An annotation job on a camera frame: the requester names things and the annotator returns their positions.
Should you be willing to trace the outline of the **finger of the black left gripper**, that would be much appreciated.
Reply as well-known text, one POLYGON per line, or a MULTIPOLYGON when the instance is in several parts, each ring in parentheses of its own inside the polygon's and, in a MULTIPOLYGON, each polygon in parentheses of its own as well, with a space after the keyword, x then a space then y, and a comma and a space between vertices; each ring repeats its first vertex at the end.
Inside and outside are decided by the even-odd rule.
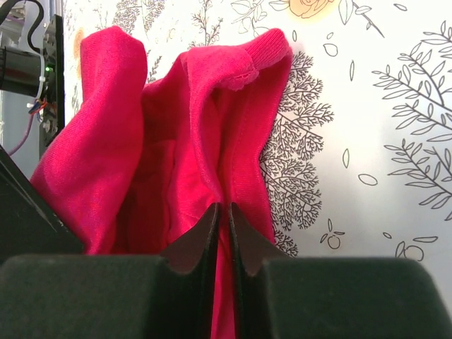
POLYGON ((1 149, 1 262, 24 254, 82 254, 84 245, 1 149))

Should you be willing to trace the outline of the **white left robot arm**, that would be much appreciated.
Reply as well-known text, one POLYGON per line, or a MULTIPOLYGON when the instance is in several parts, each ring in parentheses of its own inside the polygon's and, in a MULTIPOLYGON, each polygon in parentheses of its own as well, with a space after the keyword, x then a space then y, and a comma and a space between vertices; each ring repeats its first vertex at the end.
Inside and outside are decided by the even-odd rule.
MULTIPOLYGON (((44 20, 38 6, 27 32, 29 50, 1 48, 1 89, 35 99, 28 110, 30 121, 41 119, 39 154, 44 154, 65 126, 63 19, 53 15, 42 39, 32 42, 44 20)), ((80 254, 83 244, 32 187, 12 159, 20 149, 1 150, 1 260, 23 254, 80 254)))

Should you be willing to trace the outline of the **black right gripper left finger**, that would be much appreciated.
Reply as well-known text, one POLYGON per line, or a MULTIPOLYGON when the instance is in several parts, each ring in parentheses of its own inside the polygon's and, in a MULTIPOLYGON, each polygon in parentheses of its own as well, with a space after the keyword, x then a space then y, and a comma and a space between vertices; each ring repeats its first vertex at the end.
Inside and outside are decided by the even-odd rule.
POLYGON ((220 207, 156 255, 21 255, 1 266, 2 338, 209 338, 220 207))

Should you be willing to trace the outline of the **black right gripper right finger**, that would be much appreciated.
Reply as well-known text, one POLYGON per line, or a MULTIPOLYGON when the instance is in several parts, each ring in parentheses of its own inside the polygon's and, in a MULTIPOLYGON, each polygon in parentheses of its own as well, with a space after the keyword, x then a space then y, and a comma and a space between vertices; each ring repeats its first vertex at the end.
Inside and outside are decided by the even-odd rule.
POLYGON ((399 258, 292 258, 229 211, 238 338, 450 338, 428 272, 399 258))

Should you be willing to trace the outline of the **magenta t shirt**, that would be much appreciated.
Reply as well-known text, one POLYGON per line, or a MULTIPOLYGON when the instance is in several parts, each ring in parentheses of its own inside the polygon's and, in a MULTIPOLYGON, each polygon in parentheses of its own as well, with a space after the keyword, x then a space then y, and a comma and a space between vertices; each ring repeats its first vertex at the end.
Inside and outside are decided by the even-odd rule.
POLYGON ((142 42, 117 26, 81 42, 83 104, 31 183, 87 255, 156 254, 213 203, 273 239, 259 155, 292 62, 282 30, 194 47, 145 80, 142 42))

